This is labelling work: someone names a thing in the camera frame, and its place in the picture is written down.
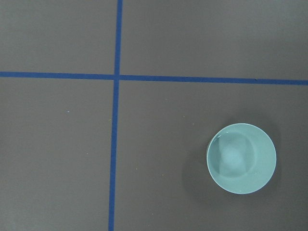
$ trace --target bowl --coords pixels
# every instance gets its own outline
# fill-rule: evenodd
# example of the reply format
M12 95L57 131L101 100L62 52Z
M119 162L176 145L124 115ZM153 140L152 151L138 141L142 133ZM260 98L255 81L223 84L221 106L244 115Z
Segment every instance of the bowl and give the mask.
M213 180L236 194L253 193L268 183L276 167L276 151L270 137L245 123L220 130L206 151Z

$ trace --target plastic bowl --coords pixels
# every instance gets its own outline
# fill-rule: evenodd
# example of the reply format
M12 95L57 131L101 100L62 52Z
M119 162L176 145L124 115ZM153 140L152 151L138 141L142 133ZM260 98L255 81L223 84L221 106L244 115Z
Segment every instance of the plastic bowl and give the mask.
M268 183L276 167L270 137L251 124L232 124L220 130L206 151L208 170L223 189L253 193Z

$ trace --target horizontal blue line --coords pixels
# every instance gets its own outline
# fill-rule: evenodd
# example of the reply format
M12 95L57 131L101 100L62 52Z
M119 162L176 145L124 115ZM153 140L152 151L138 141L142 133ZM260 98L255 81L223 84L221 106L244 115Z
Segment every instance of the horizontal blue line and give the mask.
M192 83L247 83L277 85L308 85L308 80L290 79L255 79L255 78L221 78L221 77L170 77L170 76L133 76L120 75L120 80L130 81L161 81L161 82L192 82Z
M195 83L308 85L308 80L291 80L291 79L135 76L135 75L103 75L103 74L101 75L101 74L38 73L38 72L0 72L0 77L71 78L71 79L103 79L103 80L192 82L192 83L195 82Z
M0 72L0 77L17 78L71 78L71 79L104 79L114 80L114 75L72 74L72 73L39 73L39 72Z

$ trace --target round bowl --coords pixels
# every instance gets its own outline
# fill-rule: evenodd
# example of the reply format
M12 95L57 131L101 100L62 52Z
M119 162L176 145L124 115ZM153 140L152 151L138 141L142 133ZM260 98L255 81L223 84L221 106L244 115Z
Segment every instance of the round bowl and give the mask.
M276 151L270 137L251 124L231 124L220 130L206 151L208 170L223 189L253 193L272 177Z

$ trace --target mint green cup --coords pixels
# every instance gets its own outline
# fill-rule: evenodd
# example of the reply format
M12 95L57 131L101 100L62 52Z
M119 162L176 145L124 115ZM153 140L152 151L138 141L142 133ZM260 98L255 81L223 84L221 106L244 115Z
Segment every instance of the mint green cup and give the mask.
M231 124L220 130L206 151L208 170L223 189L253 193L268 183L276 167L270 137L251 124Z

